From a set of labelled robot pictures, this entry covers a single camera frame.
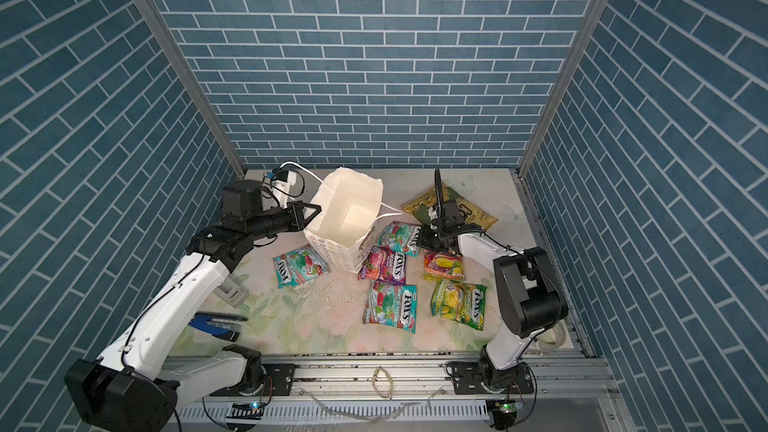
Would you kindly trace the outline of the yellow chips bag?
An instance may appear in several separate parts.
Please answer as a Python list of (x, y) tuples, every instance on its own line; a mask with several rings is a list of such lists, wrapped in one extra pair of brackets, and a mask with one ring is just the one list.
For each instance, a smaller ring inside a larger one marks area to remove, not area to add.
[[(467, 200), (445, 183), (442, 184), (442, 188), (444, 201), (455, 201), (464, 214), (467, 224), (476, 224), (483, 230), (488, 230), (498, 222), (496, 217)], [(420, 223), (430, 225), (435, 213), (436, 202), (435, 189), (430, 188), (409, 202), (406, 202), (402, 206), (402, 210), (414, 216)]]

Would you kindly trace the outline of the purple snack packet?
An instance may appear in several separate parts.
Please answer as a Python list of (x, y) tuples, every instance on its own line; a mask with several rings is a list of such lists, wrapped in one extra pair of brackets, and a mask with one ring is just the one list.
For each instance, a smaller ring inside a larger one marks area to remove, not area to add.
[(391, 285), (406, 284), (405, 254), (373, 246), (358, 272), (359, 280), (373, 280)]

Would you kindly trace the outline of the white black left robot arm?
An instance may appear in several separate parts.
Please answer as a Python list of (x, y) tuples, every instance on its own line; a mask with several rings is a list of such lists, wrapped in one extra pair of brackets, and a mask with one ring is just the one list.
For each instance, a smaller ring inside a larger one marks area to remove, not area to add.
[(303, 201), (265, 209), (270, 190), (238, 180), (222, 191), (218, 221), (197, 232), (168, 282), (94, 360), (76, 360), (64, 377), (80, 419), (107, 431), (159, 431), (180, 409), (214, 392), (268, 390), (259, 351), (230, 345), (161, 375), (168, 354), (200, 306), (260, 239), (304, 230), (322, 209)]

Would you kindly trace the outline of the white printed paper bag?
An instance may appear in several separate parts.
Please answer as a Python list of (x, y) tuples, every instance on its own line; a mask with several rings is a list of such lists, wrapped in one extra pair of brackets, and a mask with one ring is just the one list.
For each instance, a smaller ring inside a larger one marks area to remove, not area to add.
[(318, 181), (311, 203), (322, 212), (305, 237), (332, 268), (356, 274), (373, 246), (377, 223), (403, 212), (385, 204), (383, 182), (364, 173), (340, 167)]

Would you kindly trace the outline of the teal snack packet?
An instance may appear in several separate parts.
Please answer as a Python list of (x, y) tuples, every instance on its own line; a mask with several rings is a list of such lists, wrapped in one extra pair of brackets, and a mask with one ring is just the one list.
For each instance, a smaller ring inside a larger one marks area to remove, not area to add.
[(385, 325), (416, 331), (418, 289), (415, 285), (392, 285), (374, 281), (368, 292), (364, 324)]

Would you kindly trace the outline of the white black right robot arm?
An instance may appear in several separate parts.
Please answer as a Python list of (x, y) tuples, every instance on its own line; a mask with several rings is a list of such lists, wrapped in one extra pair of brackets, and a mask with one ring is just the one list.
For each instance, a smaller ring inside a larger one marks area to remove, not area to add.
[(483, 385), (499, 391), (529, 373), (522, 356), (539, 335), (568, 315), (563, 288), (547, 252), (540, 247), (518, 251), (468, 223), (455, 201), (437, 203), (421, 228), (419, 246), (457, 253), (494, 273), (502, 324), (480, 352)]

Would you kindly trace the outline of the green Fox's mint candy bag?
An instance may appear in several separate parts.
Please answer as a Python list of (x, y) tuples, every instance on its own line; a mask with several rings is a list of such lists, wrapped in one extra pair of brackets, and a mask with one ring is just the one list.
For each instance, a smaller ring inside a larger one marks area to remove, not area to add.
[(304, 245), (273, 259), (278, 288), (298, 287), (330, 272), (326, 261)]

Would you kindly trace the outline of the orange Fox's fruits candy bag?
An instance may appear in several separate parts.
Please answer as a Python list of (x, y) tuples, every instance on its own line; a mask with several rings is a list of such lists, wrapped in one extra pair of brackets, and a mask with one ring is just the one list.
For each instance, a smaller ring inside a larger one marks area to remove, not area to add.
[(424, 254), (423, 278), (429, 281), (449, 279), (465, 281), (463, 257), (441, 252), (427, 251)]

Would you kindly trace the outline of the green Fox's lemon candy bag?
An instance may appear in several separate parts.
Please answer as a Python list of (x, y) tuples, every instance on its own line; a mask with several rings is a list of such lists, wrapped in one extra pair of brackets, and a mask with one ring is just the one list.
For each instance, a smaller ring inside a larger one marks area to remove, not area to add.
[(441, 278), (431, 297), (431, 315), (482, 331), (486, 296), (486, 286)]

